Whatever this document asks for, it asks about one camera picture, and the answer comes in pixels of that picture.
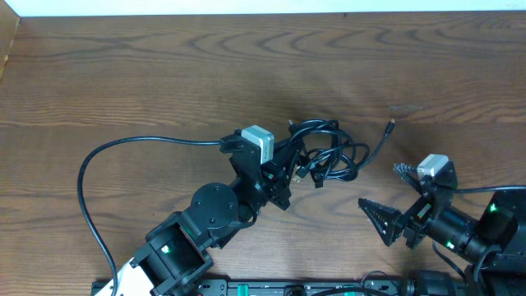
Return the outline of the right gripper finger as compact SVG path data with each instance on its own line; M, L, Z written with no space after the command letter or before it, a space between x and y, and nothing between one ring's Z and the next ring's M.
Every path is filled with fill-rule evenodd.
M402 233L402 225L399 223L402 212L365 198L359 198L358 205L372 222L382 242L390 247Z
M422 185L417 177L417 168L409 164L394 164L393 170L417 193L422 193Z

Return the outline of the black USB cable dark plug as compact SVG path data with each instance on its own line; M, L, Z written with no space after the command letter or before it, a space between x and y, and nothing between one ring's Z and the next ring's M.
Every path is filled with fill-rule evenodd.
M330 147L307 150L303 139L311 135L328 136ZM294 178L299 181L310 174L316 188L323 187L326 180L353 181L373 156L369 145L356 142L339 128L337 120L304 121L293 129L290 140L302 144Z

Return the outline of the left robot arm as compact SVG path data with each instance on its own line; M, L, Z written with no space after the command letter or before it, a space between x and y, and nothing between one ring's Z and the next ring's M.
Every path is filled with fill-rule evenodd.
M252 126L215 145L230 156L233 182L200 187L189 207L153 228L145 244L94 295L188 295L214 264L210 248L221 249L240 230L252 227L267 203L289 207L302 140L275 141L271 132Z

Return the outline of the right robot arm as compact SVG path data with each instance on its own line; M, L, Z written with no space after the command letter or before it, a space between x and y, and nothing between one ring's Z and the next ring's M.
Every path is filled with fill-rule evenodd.
M492 198L479 219L452 205L462 193L454 163L445 155L430 154L418 166L396 164L394 171L419 198L405 212L361 198L359 207L381 240L390 246L405 238L416 248L424 238L468 262L458 270L462 282L435 271L409 276L403 295L523 295L525 293L525 187L504 185L479 188Z

